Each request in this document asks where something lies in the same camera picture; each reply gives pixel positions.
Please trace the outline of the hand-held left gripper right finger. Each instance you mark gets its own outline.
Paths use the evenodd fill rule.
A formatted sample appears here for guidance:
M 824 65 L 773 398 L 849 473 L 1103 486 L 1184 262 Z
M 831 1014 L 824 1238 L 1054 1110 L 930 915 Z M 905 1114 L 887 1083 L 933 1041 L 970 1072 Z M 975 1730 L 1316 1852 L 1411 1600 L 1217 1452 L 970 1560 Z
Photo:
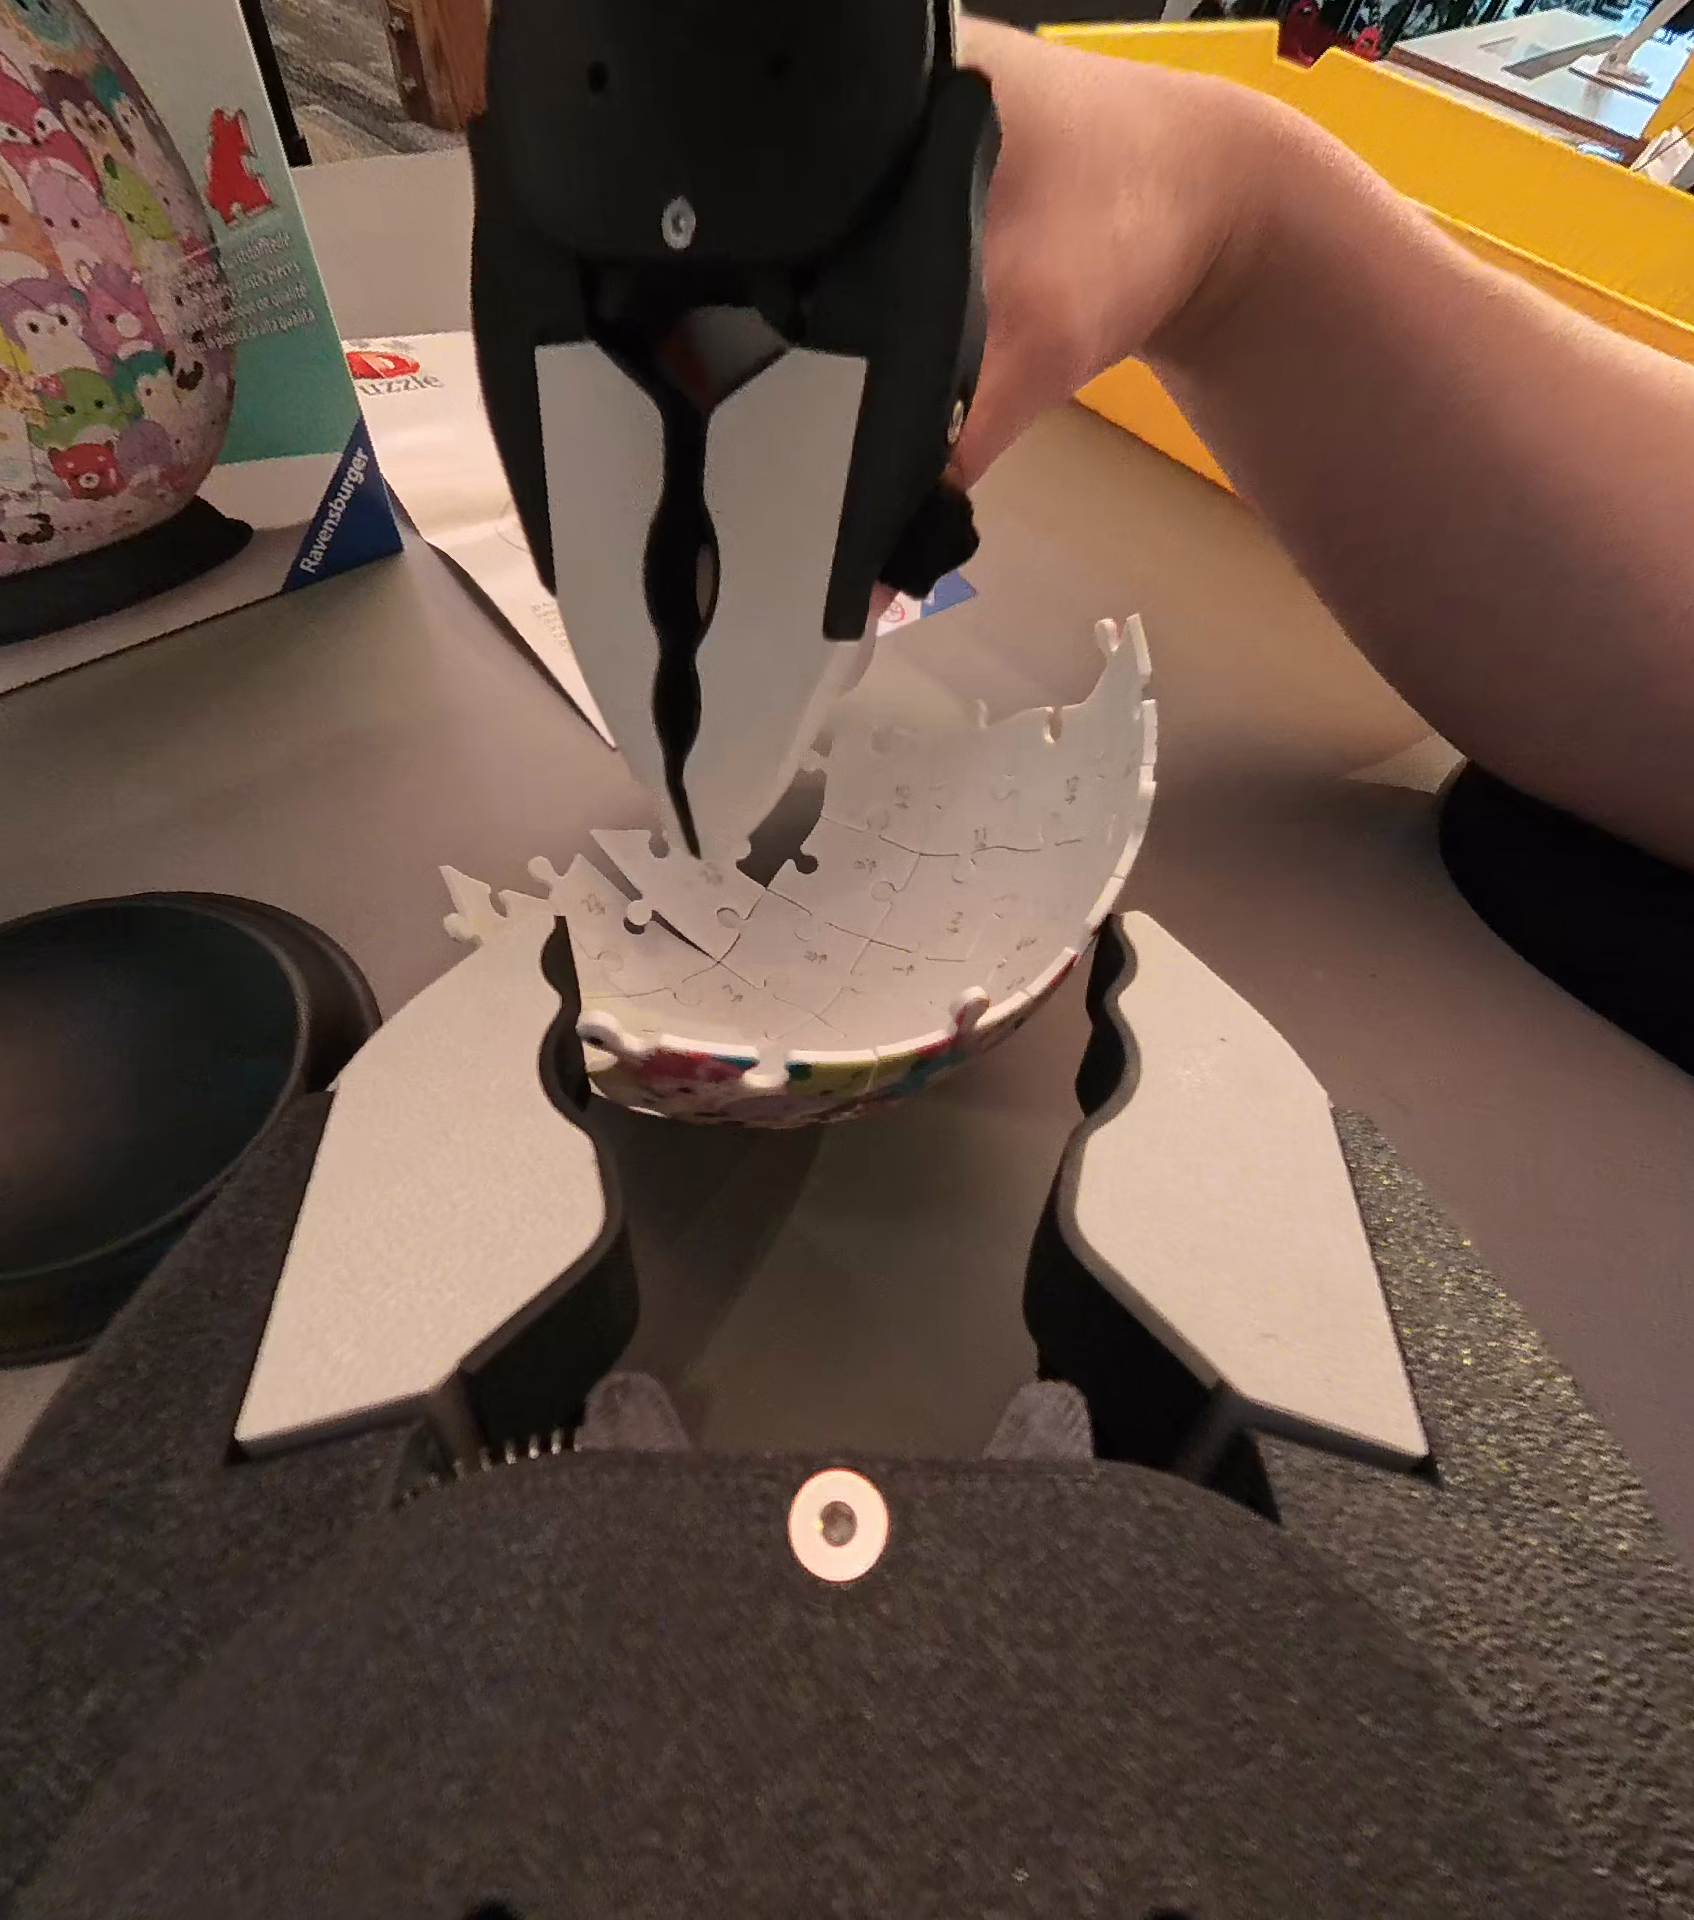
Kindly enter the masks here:
M 1332 1101 L 1300 1055 L 1138 910 L 1099 929 L 1087 1014 L 1024 1319 L 1092 1451 L 1241 1478 L 1269 1436 L 1425 1470 Z

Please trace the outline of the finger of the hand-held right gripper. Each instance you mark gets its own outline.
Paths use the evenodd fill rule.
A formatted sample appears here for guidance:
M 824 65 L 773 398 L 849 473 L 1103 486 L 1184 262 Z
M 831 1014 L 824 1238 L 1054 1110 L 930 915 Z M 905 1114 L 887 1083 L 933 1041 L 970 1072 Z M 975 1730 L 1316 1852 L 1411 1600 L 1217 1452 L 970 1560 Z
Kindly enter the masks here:
M 612 737 L 697 850 L 685 790 L 700 729 L 697 482 L 668 453 L 668 408 L 601 344 L 535 358 L 549 584 Z
M 719 588 L 694 652 L 691 823 L 717 862 L 747 850 L 860 669 L 862 639 L 824 625 L 862 380 L 860 358 L 794 347 L 710 419 Z

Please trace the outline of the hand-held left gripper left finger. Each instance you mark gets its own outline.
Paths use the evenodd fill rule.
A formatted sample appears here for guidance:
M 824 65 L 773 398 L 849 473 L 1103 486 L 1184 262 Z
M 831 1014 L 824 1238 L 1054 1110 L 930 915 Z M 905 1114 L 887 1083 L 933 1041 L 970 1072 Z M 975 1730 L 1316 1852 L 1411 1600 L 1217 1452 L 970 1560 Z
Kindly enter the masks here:
M 234 1419 L 249 1458 L 409 1419 L 453 1458 L 579 1422 L 638 1322 L 562 926 L 505 926 L 362 1047 Z

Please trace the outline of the assembled white puzzle section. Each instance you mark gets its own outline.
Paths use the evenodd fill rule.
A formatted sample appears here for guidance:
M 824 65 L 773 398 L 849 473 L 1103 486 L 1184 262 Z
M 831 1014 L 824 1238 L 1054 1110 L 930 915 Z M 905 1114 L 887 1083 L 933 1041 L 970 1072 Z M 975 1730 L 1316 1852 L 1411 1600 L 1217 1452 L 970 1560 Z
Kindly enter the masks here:
M 833 714 L 818 823 L 773 878 L 655 830 L 533 862 L 528 894 L 453 867 L 451 938 L 529 905 L 568 929 L 594 1091 L 648 1116 L 788 1128 L 927 1086 L 1025 1024 L 1090 951 L 1147 833 L 1144 620 L 1099 620 L 1085 700 L 942 731 Z

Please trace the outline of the person's right forearm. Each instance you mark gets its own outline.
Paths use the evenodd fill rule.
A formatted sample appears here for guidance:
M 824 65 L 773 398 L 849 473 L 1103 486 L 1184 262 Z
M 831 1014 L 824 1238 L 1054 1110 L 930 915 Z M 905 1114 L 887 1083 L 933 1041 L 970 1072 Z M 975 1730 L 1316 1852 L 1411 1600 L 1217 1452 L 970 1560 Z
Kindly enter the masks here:
M 1694 873 L 1694 367 L 1491 269 L 1305 121 L 1224 161 L 1158 371 L 1456 751 Z

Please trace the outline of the black round ball stand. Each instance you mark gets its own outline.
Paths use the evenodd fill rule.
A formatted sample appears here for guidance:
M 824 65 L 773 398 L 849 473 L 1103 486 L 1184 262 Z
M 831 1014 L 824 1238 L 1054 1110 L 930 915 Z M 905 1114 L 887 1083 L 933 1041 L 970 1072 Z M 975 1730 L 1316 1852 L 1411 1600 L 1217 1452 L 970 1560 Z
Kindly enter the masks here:
M 353 957 L 232 894 L 0 926 L 0 1365 L 82 1355 L 382 1024 Z

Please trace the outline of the colourful puzzle box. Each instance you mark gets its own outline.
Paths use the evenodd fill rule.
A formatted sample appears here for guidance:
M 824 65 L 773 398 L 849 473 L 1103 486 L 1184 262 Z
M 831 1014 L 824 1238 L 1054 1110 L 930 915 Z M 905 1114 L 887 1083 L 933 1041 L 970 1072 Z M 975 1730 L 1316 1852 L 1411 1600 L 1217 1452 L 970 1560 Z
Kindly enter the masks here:
M 232 3 L 0 3 L 0 696 L 402 548 Z

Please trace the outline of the person's right hand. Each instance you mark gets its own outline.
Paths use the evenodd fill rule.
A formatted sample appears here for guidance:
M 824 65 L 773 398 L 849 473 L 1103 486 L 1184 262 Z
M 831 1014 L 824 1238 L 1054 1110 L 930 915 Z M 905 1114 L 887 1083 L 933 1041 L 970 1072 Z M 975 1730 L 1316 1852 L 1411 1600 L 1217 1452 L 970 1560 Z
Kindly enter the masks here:
M 1259 216 L 1292 125 L 1260 91 L 977 14 L 960 18 L 960 65 L 1002 120 L 979 380 L 949 458 L 970 488 L 1033 419 L 1171 337 Z

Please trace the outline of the white instruction leaflet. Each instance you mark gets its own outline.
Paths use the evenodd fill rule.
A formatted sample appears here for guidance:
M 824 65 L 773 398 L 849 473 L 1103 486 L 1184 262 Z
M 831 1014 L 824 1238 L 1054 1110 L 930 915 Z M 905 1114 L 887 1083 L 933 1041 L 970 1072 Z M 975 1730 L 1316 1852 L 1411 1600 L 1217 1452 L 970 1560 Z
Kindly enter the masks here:
M 365 421 L 402 510 L 519 634 L 594 733 L 615 747 L 507 492 L 479 390 L 473 335 L 458 330 L 365 341 L 347 352 Z M 851 731 L 870 733 L 880 747 L 894 747 L 913 729 L 905 716 L 894 716 L 857 691 L 876 657 L 876 638 L 867 633 L 860 639 L 860 669 L 833 702 L 815 751 L 839 745 Z

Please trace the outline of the yellow storage bin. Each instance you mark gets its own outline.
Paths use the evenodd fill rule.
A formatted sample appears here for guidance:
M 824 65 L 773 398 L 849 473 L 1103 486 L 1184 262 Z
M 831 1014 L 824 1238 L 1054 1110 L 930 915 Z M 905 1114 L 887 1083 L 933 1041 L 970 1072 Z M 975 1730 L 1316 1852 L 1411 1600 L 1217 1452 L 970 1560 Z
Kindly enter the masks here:
M 1487 266 L 1694 365 L 1694 196 L 1584 155 L 1390 62 L 1276 51 L 1276 26 L 1057 24 L 1045 38 L 1244 84 L 1350 144 Z

